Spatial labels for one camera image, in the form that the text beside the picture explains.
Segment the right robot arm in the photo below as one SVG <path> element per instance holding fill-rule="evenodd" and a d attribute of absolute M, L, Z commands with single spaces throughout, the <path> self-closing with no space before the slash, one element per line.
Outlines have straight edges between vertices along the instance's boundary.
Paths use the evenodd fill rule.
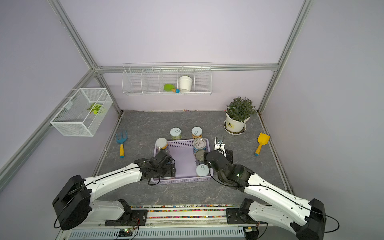
<path fill-rule="evenodd" d="M 264 222 L 283 228 L 299 240 L 322 240 L 327 219 L 324 203 L 294 196 L 267 182 L 253 170 L 234 164 L 219 150 L 204 154 L 204 162 L 218 176 L 218 183 L 256 197 L 266 205 L 244 199 L 237 215 L 242 222 Z"/>

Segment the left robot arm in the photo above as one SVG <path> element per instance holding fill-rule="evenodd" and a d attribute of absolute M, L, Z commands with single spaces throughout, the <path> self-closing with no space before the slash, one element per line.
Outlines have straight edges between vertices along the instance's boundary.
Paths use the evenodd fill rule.
<path fill-rule="evenodd" d="M 54 228 L 71 230 L 84 222 L 103 221 L 105 226 L 138 225 L 139 220 L 125 200 L 114 202 L 98 199 L 120 187 L 143 180 L 176 175 L 176 161 L 165 150 L 150 159 L 138 159 L 118 170 L 89 178 L 71 177 L 56 198 Z"/>

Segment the small green label can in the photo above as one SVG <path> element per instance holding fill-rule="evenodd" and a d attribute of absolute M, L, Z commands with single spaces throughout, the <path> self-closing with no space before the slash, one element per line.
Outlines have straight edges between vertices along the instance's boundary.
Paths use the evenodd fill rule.
<path fill-rule="evenodd" d="M 177 127 L 172 128 L 170 130 L 170 135 L 171 135 L 172 140 L 174 140 L 174 141 L 182 139 L 182 131 L 180 128 L 177 128 Z"/>

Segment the dark navy tomato can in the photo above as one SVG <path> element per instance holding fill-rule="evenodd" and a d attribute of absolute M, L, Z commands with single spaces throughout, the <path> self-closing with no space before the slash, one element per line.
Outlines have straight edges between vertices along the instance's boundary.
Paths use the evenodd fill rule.
<path fill-rule="evenodd" d="M 205 154 L 205 150 L 198 150 L 195 154 L 195 163 L 196 163 L 196 166 L 199 166 L 199 165 L 202 165 L 204 164 L 204 154 Z"/>

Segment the small yellow label can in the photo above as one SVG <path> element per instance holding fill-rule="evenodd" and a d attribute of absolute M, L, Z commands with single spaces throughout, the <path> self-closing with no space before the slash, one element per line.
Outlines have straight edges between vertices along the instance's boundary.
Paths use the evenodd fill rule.
<path fill-rule="evenodd" d="M 196 167 L 196 174 L 198 177 L 206 177 L 210 174 L 210 169 L 205 164 L 200 164 Z"/>

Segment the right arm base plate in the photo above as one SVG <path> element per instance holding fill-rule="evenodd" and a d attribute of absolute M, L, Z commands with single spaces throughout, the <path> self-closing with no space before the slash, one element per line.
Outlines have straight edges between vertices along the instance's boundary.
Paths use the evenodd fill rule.
<path fill-rule="evenodd" d="M 253 220 L 248 213 L 244 213 L 240 208 L 227 208 L 226 219 L 228 225 L 257 225 L 264 222 Z"/>

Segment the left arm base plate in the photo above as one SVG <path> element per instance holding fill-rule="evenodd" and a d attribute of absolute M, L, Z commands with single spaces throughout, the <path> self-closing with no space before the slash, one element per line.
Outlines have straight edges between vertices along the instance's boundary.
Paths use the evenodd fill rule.
<path fill-rule="evenodd" d="M 117 220 L 106 220 L 106 227 L 117 226 L 144 226 L 147 221 L 147 210 L 129 210 Z"/>

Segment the tall yellow orange can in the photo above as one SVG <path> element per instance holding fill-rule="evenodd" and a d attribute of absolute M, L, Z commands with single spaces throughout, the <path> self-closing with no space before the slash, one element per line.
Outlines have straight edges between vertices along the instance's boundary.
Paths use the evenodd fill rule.
<path fill-rule="evenodd" d="M 158 138 L 156 140 L 156 150 L 157 151 L 160 151 L 160 150 L 168 150 L 168 141 L 166 138 Z"/>

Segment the blue orange soup can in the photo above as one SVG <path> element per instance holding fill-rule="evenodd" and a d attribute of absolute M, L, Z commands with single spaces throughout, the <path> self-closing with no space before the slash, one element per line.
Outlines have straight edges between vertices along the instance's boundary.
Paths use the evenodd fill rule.
<path fill-rule="evenodd" d="M 196 138 L 193 141 L 193 152 L 194 155 L 200 151 L 200 150 L 206 150 L 207 149 L 207 141 L 204 138 Z"/>

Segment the small orange label can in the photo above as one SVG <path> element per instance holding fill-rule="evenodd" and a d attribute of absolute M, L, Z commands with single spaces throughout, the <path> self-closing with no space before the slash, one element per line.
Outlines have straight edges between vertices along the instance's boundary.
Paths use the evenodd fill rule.
<path fill-rule="evenodd" d="M 203 129 L 200 127 L 193 127 L 191 132 L 193 139 L 201 138 L 203 136 Z"/>

